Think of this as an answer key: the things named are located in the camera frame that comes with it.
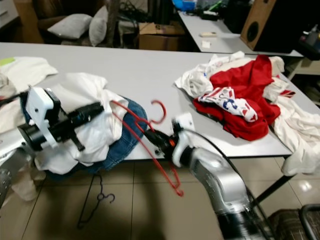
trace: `tile floor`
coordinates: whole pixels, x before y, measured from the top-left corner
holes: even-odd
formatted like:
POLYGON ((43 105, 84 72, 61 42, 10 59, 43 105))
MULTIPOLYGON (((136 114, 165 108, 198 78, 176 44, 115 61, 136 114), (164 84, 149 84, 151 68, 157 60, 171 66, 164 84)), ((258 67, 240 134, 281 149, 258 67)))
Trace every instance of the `tile floor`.
MULTIPOLYGON (((253 194, 259 195, 282 176, 281 158, 235 159, 253 194)), ((10 195, 0 210, 0 240, 221 240, 217 219, 204 188, 186 170, 179 169, 184 197, 175 195, 152 162, 122 163, 102 173, 104 200, 91 221, 77 222, 92 176, 78 172, 68 180, 46 179, 38 198, 24 202, 10 195)), ((93 181, 84 218, 90 215, 100 192, 93 181)), ((278 209, 320 203, 320 177, 298 175, 262 202, 267 215, 278 209)))

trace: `chair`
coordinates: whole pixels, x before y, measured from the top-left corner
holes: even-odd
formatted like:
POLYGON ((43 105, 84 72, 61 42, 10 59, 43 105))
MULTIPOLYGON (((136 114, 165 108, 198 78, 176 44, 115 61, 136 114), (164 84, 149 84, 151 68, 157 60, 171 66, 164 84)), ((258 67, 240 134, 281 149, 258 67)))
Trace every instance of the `chair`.
POLYGON ((32 4, 44 43, 77 46, 91 46, 87 32, 77 40, 65 40, 48 32, 48 28, 71 14, 88 14, 93 17, 105 4, 108 10, 106 37, 98 47, 113 46, 120 0, 32 0, 32 4))

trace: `gray table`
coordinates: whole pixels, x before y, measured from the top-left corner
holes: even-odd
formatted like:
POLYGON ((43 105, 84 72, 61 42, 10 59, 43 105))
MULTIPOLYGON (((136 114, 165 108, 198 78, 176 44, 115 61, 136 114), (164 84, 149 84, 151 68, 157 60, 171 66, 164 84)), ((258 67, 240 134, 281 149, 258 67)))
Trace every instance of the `gray table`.
MULTIPOLYGON (((43 87, 63 81, 64 73, 87 72, 103 76, 108 80, 111 91, 142 105, 150 119, 159 119, 162 114, 159 107, 150 103, 151 100, 158 99, 166 106, 167 118, 163 124, 155 127, 168 134, 172 132, 171 119, 174 116, 191 112, 195 129, 211 136, 228 157, 275 157, 291 154, 272 132, 255 141, 235 138, 224 131, 220 123, 198 114, 185 94, 173 85, 182 73, 199 63, 208 62, 212 54, 23 43, 0 43, 0 53, 1 58, 33 56, 47 59, 59 74, 41 83, 43 87)), ((303 101, 308 102, 298 89, 295 91, 303 101)), ((150 149, 155 150, 146 138, 143 141, 150 149)), ((143 160, 150 159, 150 156, 138 144, 126 159, 143 160)))
POLYGON ((303 57, 300 53, 293 50, 291 53, 277 52, 258 52, 252 51, 241 39, 240 34, 232 33, 222 20, 211 21, 203 20, 198 16, 186 15, 184 12, 178 13, 184 26, 192 36, 199 50, 203 53, 220 53, 232 54, 237 51, 242 51, 245 54, 257 55, 265 54, 272 56, 288 56, 288 57, 303 57), (205 32, 215 32, 217 37, 200 37, 199 34, 205 32), (203 41, 210 42, 210 48, 205 48, 202 45, 203 41))

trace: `black cable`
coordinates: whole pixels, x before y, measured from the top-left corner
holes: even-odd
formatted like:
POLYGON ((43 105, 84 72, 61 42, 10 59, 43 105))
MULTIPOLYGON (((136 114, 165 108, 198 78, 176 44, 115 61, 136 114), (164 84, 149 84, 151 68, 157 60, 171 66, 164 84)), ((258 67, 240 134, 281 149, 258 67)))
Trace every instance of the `black cable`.
MULTIPOLYGON (((192 134, 195 134, 197 135, 198 137, 201 137, 202 139, 206 140, 212 147, 214 147, 220 154, 221 156, 228 162, 228 164, 232 167, 232 169, 241 177, 241 174, 239 173, 239 171, 237 170, 236 166, 232 163, 232 161, 224 154, 223 151, 220 150, 220 148, 218 148, 217 145, 215 145, 210 139, 208 139, 207 137, 203 136, 202 134, 196 132, 196 131, 193 131, 191 129, 187 129, 187 128, 182 128, 181 129, 182 131, 187 131, 187 132, 190 132, 192 134)), ((253 193, 251 192, 251 190, 247 187, 247 185, 244 183, 245 185, 245 188, 246 188, 246 191, 249 195, 249 197, 253 200, 254 202, 254 205, 258 208, 259 212, 261 213, 265 223, 267 224, 268 228, 271 230, 271 233, 273 235, 273 238, 276 239, 276 234, 273 230, 273 228, 271 227, 271 224, 266 216, 266 213, 265 211, 261 208, 259 202, 257 201, 257 199, 255 198, 255 196, 253 195, 253 193)), ((260 231, 262 232, 263 236, 266 238, 266 239, 270 239, 270 237, 268 236, 268 234, 266 233, 266 231, 264 230, 263 226, 260 226, 258 224, 258 227, 260 228, 260 231)))
POLYGON ((5 98, 5 99, 2 99, 0 100, 0 108, 6 104, 9 104, 11 103, 12 101, 14 101, 16 98, 21 98, 22 96, 24 95, 27 95, 28 94, 28 91, 22 91, 16 95, 13 95, 13 96, 10 96, 8 98, 5 98))
POLYGON ((148 13, 136 8, 136 6, 130 1, 120 3, 119 13, 131 19, 132 21, 137 21, 138 23, 148 22, 148 13))

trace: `gray cushion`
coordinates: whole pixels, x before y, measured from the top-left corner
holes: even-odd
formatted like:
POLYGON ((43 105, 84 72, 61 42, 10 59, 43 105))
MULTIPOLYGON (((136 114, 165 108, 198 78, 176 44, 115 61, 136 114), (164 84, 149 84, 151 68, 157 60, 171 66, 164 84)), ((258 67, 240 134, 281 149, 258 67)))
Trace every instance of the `gray cushion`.
POLYGON ((97 46, 101 43, 107 32, 108 11, 106 6, 103 6, 94 15, 89 27, 89 39, 92 46, 97 46))
POLYGON ((79 39, 89 29, 91 20, 92 16, 87 14, 72 14, 49 27, 48 31, 62 39, 79 39))

